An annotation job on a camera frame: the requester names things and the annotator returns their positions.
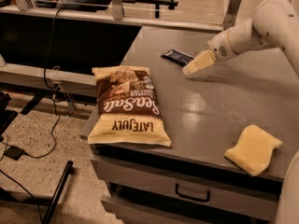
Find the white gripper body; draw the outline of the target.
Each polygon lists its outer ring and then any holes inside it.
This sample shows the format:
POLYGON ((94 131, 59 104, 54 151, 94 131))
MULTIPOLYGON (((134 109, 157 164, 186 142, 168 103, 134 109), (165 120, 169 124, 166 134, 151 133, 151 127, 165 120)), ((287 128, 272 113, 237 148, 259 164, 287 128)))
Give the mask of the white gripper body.
POLYGON ((222 31, 207 42, 218 60, 230 60, 237 56, 229 41, 230 32, 230 29, 222 31))

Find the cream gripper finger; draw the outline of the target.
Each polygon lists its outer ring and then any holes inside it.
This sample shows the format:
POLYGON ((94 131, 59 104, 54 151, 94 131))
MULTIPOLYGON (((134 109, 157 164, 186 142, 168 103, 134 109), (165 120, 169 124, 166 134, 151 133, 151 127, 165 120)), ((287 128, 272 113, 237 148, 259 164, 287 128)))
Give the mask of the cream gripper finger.
POLYGON ((184 75, 191 75, 201 69, 207 68, 216 61, 216 56, 212 50, 200 52, 193 60, 187 63, 182 71, 184 75))

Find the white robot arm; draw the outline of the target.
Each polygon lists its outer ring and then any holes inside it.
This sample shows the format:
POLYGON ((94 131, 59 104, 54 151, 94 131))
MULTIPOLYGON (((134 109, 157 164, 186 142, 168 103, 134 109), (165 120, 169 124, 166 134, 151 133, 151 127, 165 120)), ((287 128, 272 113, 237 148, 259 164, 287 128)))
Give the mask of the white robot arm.
POLYGON ((263 0, 253 16, 211 38, 208 50, 183 67, 191 75, 252 50, 279 48, 299 76, 299 16, 288 0, 263 0))

